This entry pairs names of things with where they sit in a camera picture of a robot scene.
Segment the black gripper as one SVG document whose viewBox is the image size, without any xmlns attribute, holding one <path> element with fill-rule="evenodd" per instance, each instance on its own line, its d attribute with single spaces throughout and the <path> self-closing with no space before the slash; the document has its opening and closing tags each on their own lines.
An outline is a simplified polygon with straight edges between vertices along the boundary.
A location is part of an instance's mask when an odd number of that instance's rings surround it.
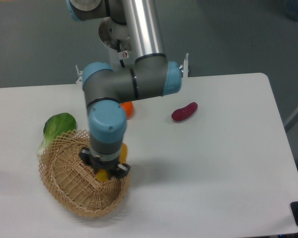
<svg viewBox="0 0 298 238">
<path fill-rule="evenodd" d="M 128 164 L 120 164 L 119 157 L 121 150 L 113 154 L 100 154 L 87 147 L 82 147 L 79 157 L 82 162 L 91 167 L 96 174 L 99 170 L 105 170 L 111 177 L 122 179 L 129 174 L 131 166 Z"/>
</svg>

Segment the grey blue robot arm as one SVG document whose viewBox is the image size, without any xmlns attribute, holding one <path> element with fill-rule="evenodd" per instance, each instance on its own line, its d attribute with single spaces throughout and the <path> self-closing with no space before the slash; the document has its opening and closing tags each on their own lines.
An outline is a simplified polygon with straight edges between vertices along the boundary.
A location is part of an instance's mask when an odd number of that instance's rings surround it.
<svg viewBox="0 0 298 238">
<path fill-rule="evenodd" d="M 133 66 L 114 71 L 109 64 L 94 62 L 82 73 L 90 147 L 79 153 L 95 172 L 110 178 L 128 175 L 130 166 L 119 161 L 127 116 L 122 103 L 177 93 L 181 73 L 164 53 L 155 3 L 152 0 L 69 0 L 67 7 L 78 21 L 104 18 L 127 27 Z"/>
</svg>

